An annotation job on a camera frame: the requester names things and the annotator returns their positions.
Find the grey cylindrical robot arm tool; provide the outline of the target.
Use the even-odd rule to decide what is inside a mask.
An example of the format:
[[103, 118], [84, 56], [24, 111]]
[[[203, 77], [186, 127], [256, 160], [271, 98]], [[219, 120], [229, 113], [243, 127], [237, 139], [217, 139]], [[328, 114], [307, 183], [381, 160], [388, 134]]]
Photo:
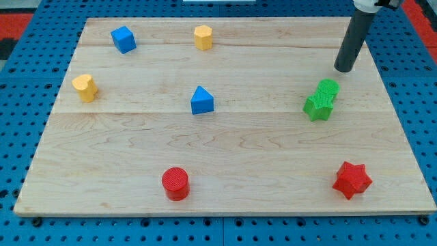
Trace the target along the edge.
[[375, 16], [375, 13], [355, 9], [334, 63], [337, 71], [350, 72], [353, 69]]

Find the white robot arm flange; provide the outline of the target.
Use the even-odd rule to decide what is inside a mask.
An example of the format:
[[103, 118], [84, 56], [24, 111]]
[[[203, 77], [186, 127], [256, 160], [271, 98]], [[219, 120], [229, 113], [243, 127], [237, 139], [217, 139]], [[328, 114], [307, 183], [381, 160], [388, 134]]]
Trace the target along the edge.
[[375, 14], [381, 8], [398, 9], [404, 0], [353, 0], [354, 7], [365, 13]]

